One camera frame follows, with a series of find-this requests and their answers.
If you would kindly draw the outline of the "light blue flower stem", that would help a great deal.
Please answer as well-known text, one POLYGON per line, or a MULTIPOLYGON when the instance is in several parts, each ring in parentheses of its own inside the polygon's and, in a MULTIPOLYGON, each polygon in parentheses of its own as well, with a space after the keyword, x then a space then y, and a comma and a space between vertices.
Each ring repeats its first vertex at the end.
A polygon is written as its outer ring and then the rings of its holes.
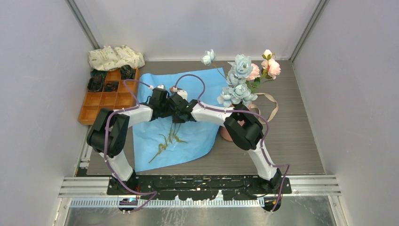
POLYGON ((252 102, 257 99, 257 94, 251 91, 249 82, 260 77, 260 69, 253 64, 251 58, 244 54, 236 55, 226 75, 227 86, 222 88, 217 101, 224 107, 243 104, 250 107, 252 102))

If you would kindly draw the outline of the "pink peony flower stem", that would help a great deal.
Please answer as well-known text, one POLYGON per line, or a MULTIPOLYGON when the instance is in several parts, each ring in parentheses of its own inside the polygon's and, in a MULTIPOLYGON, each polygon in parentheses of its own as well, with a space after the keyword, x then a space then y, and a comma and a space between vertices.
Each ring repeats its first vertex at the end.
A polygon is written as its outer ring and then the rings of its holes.
POLYGON ((280 75, 280 64, 274 57, 275 53, 266 49, 262 54, 263 61, 261 66, 252 64, 253 70, 247 77, 246 82, 252 93, 256 93, 262 84, 273 81, 280 75))

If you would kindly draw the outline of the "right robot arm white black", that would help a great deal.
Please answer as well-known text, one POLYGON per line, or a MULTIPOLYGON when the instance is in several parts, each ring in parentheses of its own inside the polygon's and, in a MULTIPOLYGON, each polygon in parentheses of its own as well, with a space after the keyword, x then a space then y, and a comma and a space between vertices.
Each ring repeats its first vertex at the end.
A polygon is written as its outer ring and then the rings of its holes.
POLYGON ((217 107, 198 100, 189 102, 177 93, 167 98, 167 105, 173 120, 178 123, 206 121, 226 128, 233 143, 248 152, 261 178, 262 189, 271 194, 280 187, 282 173, 265 148, 263 125, 257 119, 260 115, 242 104, 217 107))

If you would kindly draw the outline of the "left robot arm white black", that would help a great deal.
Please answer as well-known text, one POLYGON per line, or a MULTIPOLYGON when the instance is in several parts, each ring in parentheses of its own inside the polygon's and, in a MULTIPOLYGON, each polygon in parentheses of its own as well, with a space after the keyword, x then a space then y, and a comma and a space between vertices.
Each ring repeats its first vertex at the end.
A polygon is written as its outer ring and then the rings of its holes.
POLYGON ((123 152, 128 128, 141 122, 153 121, 167 116, 167 98, 169 92, 164 85, 152 90, 147 102, 133 107, 132 110, 117 112, 108 108, 100 110, 87 136, 87 144, 111 165, 114 175, 121 179, 119 189, 125 194, 136 191, 136 172, 127 161, 123 152))

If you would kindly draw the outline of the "orange rose stem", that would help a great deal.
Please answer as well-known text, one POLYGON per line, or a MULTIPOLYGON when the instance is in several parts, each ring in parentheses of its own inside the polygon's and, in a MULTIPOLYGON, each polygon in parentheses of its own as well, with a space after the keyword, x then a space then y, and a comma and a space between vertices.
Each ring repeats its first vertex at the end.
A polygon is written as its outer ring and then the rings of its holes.
POLYGON ((157 153, 153 156, 153 158, 148 163, 151 163, 158 155, 160 155, 163 151, 165 151, 167 149, 169 144, 173 143, 173 138, 174 138, 174 135, 175 135, 175 129, 176 129, 176 126, 174 125, 174 123, 171 123, 171 126, 169 128, 168 136, 160 134, 164 138, 164 142, 158 144, 157 153))
POLYGON ((170 130, 169 130, 168 140, 171 144, 173 143, 173 141, 176 141, 178 143, 186 143, 187 144, 186 141, 181 140, 177 136, 177 133, 178 133, 181 125, 180 124, 177 125, 177 123, 175 122, 175 118, 176 118, 175 112, 172 112, 172 124, 171 124, 170 130))

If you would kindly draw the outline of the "flower bouquet blue paper wrap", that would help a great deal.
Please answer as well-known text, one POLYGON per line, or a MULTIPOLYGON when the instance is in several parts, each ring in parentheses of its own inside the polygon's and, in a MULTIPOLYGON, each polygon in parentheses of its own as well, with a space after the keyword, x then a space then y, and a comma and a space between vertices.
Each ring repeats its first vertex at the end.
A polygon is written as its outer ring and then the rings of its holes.
MULTIPOLYGON (((177 74, 143 74, 137 99, 142 103, 152 95, 148 85, 176 85, 188 93, 188 100, 200 99, 219 106, 217 98, 227 85, 223 69, 207 69, 177 74)), ((214 146, 219 125, 210 122, 175 124, 172 117, 139 123, 132 128, 135 170, 146 171, 186 163, 208 154, 214 146)))

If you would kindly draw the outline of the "beige ribbon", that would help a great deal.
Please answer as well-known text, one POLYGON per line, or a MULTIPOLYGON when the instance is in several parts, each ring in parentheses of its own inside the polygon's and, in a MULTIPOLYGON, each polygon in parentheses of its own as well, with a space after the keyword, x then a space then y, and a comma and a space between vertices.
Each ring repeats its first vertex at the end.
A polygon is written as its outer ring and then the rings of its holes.
POLYGON ((279 111, 279 104, 277 100, 270 94, 257 92, 255 93, 258 96, 257 103, 252 103, 250 106, 250 110, 255 111, 259 115, 267 116, 267 120, 263 120, 258 117, 259 121, 262 125, 265 125, 266 122, 270 122, 276 116, 279 111))

